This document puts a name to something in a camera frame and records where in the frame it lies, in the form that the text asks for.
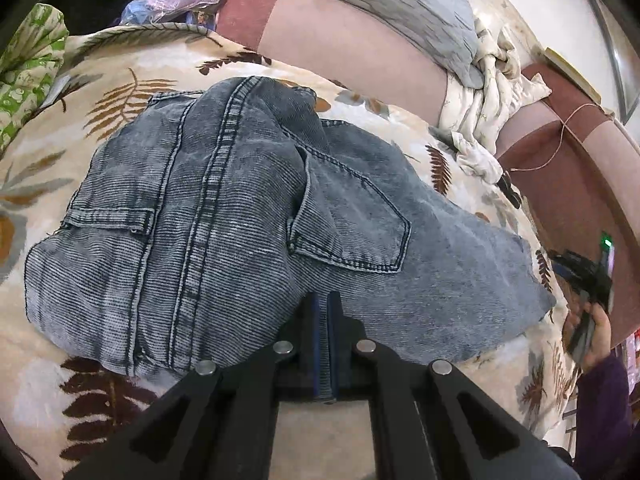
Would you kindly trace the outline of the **right hand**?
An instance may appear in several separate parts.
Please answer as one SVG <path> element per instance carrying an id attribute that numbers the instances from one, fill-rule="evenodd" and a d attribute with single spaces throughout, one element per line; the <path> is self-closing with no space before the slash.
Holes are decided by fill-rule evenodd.
<path id="1" fill-rule="evenodd" d="M 570 338 L 579 325 L 584 313 L 588 313 L 594 322 L 591 344 L 585 351 L 579 367 L 584 374 L 591 372 L 611 354 L 612 328 L 608 315 L 600 304 L 590 304 L 579 300 L 577 307 L 571 307 L 563 325 L 563 344 L 568 348 Z"/>

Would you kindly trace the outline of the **purple sleeve forearm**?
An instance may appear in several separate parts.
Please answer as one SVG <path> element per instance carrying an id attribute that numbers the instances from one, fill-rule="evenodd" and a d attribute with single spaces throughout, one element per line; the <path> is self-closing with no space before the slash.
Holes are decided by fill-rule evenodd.
<path id="1" fill-rule="evenodd" d="M 626 368 L 610 353 L 578 380 L 574 468 L 582 479 L 603 479 L 634 434 Z"/>

